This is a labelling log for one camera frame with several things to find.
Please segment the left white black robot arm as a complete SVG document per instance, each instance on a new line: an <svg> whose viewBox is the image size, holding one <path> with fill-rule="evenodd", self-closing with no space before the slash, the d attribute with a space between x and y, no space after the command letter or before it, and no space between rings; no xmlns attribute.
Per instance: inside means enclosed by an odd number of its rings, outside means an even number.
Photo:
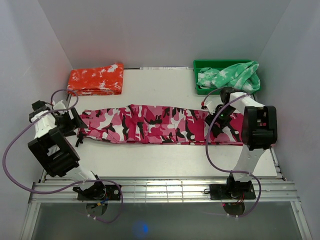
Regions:
<svg viewBox="0 0 320 240"><path fill-rule="evenodd" d="M88 126L73 107L67 110L61 100L55 105L38 100L32 104L29 121L34 123L35 136L28 143L29 150L51 177L68 177L79 182L73 190L89 200L106 197L106 186L99 177L79 163L80 157L67 140L75 130Z"/></svg>

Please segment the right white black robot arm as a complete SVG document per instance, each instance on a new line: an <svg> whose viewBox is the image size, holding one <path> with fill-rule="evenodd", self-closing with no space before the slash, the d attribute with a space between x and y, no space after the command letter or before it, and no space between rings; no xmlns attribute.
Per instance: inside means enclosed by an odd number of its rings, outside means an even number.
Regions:
<svg viewBox="0 0 320 240"><path fill-rule="evenodd" d="M231 122L231 114L238 111L243 115L240 132L242 150L232 170L214 167L229 176L224 184L210 184L207 194L211 200L255 200L259 196L255 194L252 183L257 179L253 172L264 152L278 139L277 110L274 106L258 103L245 91L232 87L222 87L218 91L220 105L214 107L207 99L201 103L202 109L209 112L205 119L209 125L205 146L209 145L211 136L217 137Z"/></svg>

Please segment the pink camouflage trousers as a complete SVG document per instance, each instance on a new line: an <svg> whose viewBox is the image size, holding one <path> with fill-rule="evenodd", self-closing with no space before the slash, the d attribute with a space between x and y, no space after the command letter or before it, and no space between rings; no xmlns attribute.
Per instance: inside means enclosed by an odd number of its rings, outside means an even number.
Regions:
<svg viewBox="0 0 320 240"><path fill-rule="evenodd" d="M77 142L85 138L111 144L205 145L207 111L172 106L130 104L119 108L85 110Z"/></svg>

